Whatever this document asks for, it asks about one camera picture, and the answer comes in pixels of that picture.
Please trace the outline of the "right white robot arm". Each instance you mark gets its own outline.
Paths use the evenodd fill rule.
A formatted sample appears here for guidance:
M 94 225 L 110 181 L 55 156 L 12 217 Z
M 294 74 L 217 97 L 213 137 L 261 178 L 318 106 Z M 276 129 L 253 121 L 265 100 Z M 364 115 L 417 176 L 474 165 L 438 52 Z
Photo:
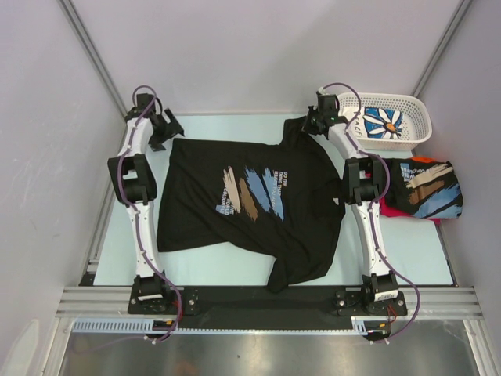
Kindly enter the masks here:
M 342 201 L 354 214 L 362 250 L 365 273 L 360 292 L 355 296 L 353 312 L 382 316 L 388 306 L 398 299 L 398 281 L 389 265 L 380 227 L 380 200 L 386 194 L 389 171 L 384 160 L 364 150 L 351 130 L 351 122 L 341 115 L 341 105 L 334 94 L 316 93 L 317 104 L 308 108 L 303 131 L 323 135 L 344 158 Z

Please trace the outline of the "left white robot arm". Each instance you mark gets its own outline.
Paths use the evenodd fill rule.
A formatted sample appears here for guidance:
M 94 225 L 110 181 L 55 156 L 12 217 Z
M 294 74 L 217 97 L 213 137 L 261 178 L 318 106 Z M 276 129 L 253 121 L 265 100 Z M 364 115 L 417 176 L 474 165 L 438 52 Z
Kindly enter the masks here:
M 117 201 L 124 205 L 132 225 L 136 263 L 128 313 L 173 315 L 181 304 L 176 287 L 160 267 L 154 222 L 158 189 L 146 151 L 165 150 L 166 141 L 184 136 L 185 131 L 148 85 L 133 91 L 132 108 L 124 120 L 124 142 L 107 167 Z

